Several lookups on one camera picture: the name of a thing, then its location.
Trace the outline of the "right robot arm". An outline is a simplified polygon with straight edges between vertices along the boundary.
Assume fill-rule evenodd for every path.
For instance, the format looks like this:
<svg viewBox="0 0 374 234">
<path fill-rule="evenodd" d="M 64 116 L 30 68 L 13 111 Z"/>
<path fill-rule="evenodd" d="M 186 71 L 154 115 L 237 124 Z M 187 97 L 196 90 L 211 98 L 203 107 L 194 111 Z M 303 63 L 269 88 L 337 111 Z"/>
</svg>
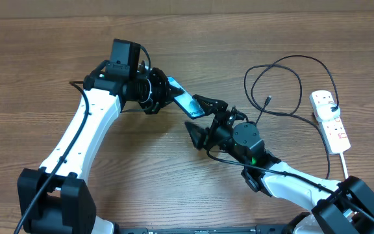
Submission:
<svg viewBox="0 0 374 234">
<path fill-rule="evenodd" d="M 361 179 L 322 179 L 293 169 L 265 148 L 257 124 L 222 100 L 193 95 L 187 102 L 193 118 L 213 115 L 212 125 L 185 126 L 196 149 L 217 146 L 241 166 L 252 191 L 288 200 L 303 209 L 285 233 L 374 233 L 374 192 Z"/>
</svg>

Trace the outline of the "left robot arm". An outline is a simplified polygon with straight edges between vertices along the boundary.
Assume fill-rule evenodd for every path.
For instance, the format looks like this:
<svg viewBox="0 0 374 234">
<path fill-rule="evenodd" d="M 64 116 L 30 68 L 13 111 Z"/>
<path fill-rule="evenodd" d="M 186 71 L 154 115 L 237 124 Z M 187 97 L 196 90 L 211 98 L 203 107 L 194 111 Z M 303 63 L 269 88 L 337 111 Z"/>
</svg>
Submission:
<svg viewBox="0 0 374 234">
<path fill-rule="evenodd" d="M 144 46 L 115 39 L 108 60 L 83 81 L 71 81 L 81 101 L 56 148 L 36 170 L 24 169 L 17 188 L 21 219 L 15 232 L 119 233 L 116 223 L 100 218 L 88 178 L 110 126 L 126 112 L 126 102 L 156 114 L 176 103 L 189 117 L 202 115 L 194 98 L 172 77 L 140 61 Z"/>
</svg>

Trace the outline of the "Samsung Galaxy smartphone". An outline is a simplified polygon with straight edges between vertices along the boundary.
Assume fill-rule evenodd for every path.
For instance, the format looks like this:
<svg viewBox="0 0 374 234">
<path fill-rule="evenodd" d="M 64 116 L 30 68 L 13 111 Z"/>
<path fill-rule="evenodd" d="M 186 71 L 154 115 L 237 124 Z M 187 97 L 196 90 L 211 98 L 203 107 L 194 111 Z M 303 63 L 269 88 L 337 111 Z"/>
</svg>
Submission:
<svg viewBox="0 0 374 234">
<path fill-rule="evenodd" d="M 191 119 L 200 118 L 205 115 L 204 110 L 199 103 L 189 94 L 174 78 L 168 77 L 169 84 L 172 87 L 182 90 L 181 94 L 177 94 L 173 101 L 184 111 Z"/>
</svg>

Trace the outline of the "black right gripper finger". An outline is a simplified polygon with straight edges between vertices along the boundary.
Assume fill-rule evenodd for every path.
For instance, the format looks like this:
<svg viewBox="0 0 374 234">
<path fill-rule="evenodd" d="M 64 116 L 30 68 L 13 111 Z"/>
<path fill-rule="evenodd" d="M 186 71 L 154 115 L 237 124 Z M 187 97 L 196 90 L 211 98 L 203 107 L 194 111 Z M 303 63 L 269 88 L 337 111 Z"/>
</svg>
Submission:
<svg viewBox="0 0 374 234">
<path fill-rule="evenodd" d="M 185 127 L 190 135 L 193 146 L 197 150 L 208 149 L 207 138 L 210 131 L 209 127 L 202 128 L 192 122 L 185 122 Z"/>
<path fill-rule="evenodd" d="M 225 112 L 228 107 L 228 104 L 223 100 L 212 99 L 198 94 L 193 95 L 193 98 L 198 102 L 205 116 Z"/>
</svg>

